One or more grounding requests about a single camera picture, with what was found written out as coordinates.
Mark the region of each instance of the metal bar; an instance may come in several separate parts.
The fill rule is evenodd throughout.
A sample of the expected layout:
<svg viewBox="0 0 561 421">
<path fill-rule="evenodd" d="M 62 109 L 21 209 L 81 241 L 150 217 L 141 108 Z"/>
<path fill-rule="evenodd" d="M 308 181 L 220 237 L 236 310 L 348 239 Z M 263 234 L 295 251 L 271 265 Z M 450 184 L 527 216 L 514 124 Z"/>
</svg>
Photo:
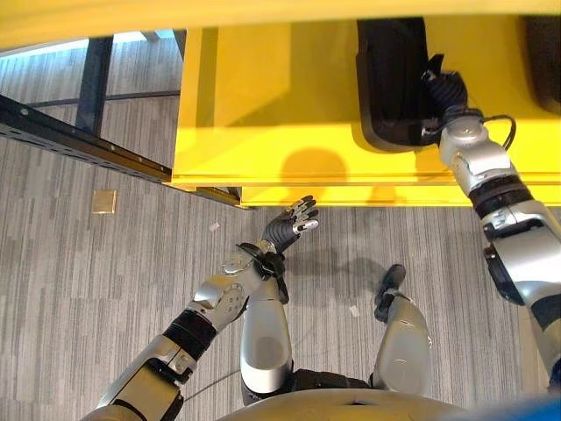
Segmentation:
<svg viewBox="0 0 561 421">
<path fill-rule="evenodd" d="M 140 31 L 140 32 L 144 35 L 144 38 L 146 38 L 146 41 L 148 42 L 156 42 L 160 40 L 160 37 L 155 31 Z"/>
<path fill-rule="evenodd" d="M 187 30 L 174 29 L 174 37 L 177 47 L 179 48 L 179 54 L 181 54 L 181 58 L 185 59 L 185 41 L 187 39 Z"/>
<path fill-rule="evenodd" d="M 132 92 L 130 94 L 116 94 L 105 96 L 105 102 L 107 101 L 120 101 L 123 99 L 140 99 L 140 98 L 161 98 L 164 96 L 179 96 L 181 94 L 180 90 L 159 90 L 155 92 Z M 52 107 L 54 105 L 74 105 L 79 101 L 78 98 L 68 98 L 68 99 L 53 99 L 50 101 L 40 101 L 37 103 L 27 103 L 28 107 L 41 108 L 41 107 Z"/>
<path fill-rule="evenodd" d="M 84 61 L 76 127 L 95 136 L 99 136 L 102 130 L 112 47 L 113 37 L 92 38 L 89 40 Z"/>
<path fill-rule="evenodd" d="M 0 136 L 150 182 L 171 181 L 170 168 L 5 96 L 0 96 Z"/>
<path fill-rule="evenodd" d="M 191 193 L 192 195 L 210 199 L 214 202 L 228 204 L 234 207 L 240 207 L 239 198 L 215 187 L 197 187 L 195 191 L 189 191 L 189 193 Z"/>
</svg>

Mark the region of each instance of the robot finger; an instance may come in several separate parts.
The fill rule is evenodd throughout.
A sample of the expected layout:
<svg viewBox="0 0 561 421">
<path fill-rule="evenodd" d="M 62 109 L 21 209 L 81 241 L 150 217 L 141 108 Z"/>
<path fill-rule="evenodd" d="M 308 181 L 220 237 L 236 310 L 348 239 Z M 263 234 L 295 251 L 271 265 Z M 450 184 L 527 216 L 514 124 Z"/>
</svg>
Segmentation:
<svg viewBox="0 0 561 421">
<path fill-rule="evenodd" d="M 295 222 L 292 225 L 292 232 L 300 237 L 300 234 L 306 231 L 315 230 L 319 226 L 317 219 L 308 219 L 306 221 Z"/>
</svg>

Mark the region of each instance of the floor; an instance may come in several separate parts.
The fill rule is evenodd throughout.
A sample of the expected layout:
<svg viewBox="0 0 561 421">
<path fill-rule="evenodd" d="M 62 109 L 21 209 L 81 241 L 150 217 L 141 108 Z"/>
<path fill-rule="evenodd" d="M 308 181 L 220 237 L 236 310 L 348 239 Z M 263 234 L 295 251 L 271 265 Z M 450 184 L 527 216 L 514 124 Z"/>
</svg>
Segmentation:
<svg viewBox="0 0 561 421">
<path fill-rule="evenodd" d="M 135 54 L 114 54 L 114 61 L 142 70 L 154 57 L 173 56 L 163 44 L 131 45 Z M 57 54 L 57 71 L 79 73 L 79 52 Z M 176 72 L 177 59 L 169 60 Z M 37 73 L 21 72 L 0 63 L 0 93 L 24 102 L 76 95 L 57 90 L 48 71 L 40 86 L 25 82 Z M 175 73 L 150 69 L 139 78 L 115 77 L 121 82 L 111 86 L 121 93 L 179 84 Z M 158 88 L 147 88 L 148 81 Z M 103 136 L 171 165 L 177 107 L 176 97 L 107 103 Z M 44 111 L 69 122 L 75 114 L 73 106 Z M 77 419 L 94 408 L 236 242 L 258 239 L 278 212 L 233 209 L 7 139 L 0 139 L 0 157 L 5 420 Z M 117 190 L 114 215 L 91 214 L 94 189 Z M 287 256 L 296 367 L 370 374 L 383 334 L 373 319 L 373 292 L 385 268 L 400 262 L 408 269 L 404 291 L 425 314 L 433 340 L 430 396 L 472 407 L 521 395 L 518 310 L 499 297 L 486 272 L 485 239 L 471 210 L 324 208 L 320 220 Z M 220 227 L 211 231 L 215 222 Z M 242 323 L 226 328 L 201 359 L 183 388 L 180 419 L 212 420 L 242 405 Z"/>
</svg>

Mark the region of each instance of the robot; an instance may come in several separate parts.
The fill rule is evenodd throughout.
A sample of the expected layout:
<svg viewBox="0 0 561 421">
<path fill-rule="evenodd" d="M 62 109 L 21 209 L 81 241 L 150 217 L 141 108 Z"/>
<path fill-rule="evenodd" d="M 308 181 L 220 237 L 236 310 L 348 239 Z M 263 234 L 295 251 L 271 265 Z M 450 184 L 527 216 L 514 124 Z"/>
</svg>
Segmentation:
<svg viewBox="0 0 561 421">
<path fill-rule="evenodd" d="M 423 80 L 442 109 L 434 129 L 440 159 L 472 201 L 489 242 L 484 251 L 489 273 L 503 297 L 529 309 L 550 389 L 559 390 L 561 226 L 533 198 L 508 157 L 515 121 L 511 118 L 505 145 L 494 143 L 484 126 L 488 118 L 466 106 L 459 74 L 427 71 Z M 424 420 L 454 414 L 458 408 L 422 397 L 430 385 L 430 339 L 423 314 L 399 291 L 405 277 L 400 265 L 388 270 L 375 299 L 375 317 L 387 329 L 368 382 L 293 371 L 282 307 L 288 301 L 283 252 L 318 226 L 315 204 L 312 196 L 304 197 L 273 219 L 255 244 L 239 244 L 84 420 L 175 419 L 183 404 L 180 386 L 213 338 L 242 314 L 240 367 L 249 406 L 223 420 Z"/>
</svg>

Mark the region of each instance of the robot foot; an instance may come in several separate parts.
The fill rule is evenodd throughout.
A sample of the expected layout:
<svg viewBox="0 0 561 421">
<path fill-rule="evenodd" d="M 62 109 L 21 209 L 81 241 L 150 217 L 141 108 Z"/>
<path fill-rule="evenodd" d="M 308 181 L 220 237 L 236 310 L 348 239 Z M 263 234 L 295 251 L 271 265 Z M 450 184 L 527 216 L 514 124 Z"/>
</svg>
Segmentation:
<svg viewBox="0 0 561 421">
<path fill-rule="evenodd" d="M 378 293 L 374 298 L 374 303 L 376 304 L 374 316 L 380 322 L 387 323 L 387 312 L 394 300 L 394 293 L 397 292 L 401 283 L 405 279 L 405 274 L 405 267 L 398 264 L 393 265 L 384 275 L 380 288 L 378 289 Z"/>
</svg>

